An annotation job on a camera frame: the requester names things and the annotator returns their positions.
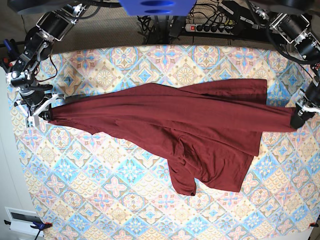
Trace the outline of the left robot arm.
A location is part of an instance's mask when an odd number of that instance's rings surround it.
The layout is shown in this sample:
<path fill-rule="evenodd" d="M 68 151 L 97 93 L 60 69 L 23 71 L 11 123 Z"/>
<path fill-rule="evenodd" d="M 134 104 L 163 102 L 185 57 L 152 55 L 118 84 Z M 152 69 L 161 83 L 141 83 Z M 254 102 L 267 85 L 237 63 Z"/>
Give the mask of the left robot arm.
<path fill-rule="evenodd" d="M 306 90 L 301 90 L 290 125 L 301 128 L 315 114 L 320 113 L 320 40 L 313 33 L 311 21 L 305 14 L 314 0 L 247 0 L 246 4 L 259 28 L 264 28 L 272 46 L 286 59 L 299 65 L 309 65 L 315 76 Z M 300 58 L 285 53 L 271 37 L 276 31 L 289 45 L 293 45 Z"/>

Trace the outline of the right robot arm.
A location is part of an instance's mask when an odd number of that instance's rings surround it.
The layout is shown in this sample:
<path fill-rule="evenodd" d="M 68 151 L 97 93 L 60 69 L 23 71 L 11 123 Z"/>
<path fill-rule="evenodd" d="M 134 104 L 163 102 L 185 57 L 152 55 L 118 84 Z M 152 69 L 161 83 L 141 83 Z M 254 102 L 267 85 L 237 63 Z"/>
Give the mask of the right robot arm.
<path fill-rule="evenodd" d="M 36 126 L 40 118 L 49 121 L 52 118 L 52 103 L 64 97 L 63 94 L 49 93 L 53 89 L 51 84 L 40 84 L 36 78 L 38 67 L 42 61 L 51 58 L 54 43 L 63 39 L 88 8 L 88 4 L 74 3 L 45 13 L 36 27 L 29 31 L 22 53 L 8 68 L 6 79 L 21 96 L 14 105 L 21 110 L 24 110 L 24 105 L 27 106 L 25 115 L 28 127 Z"/>

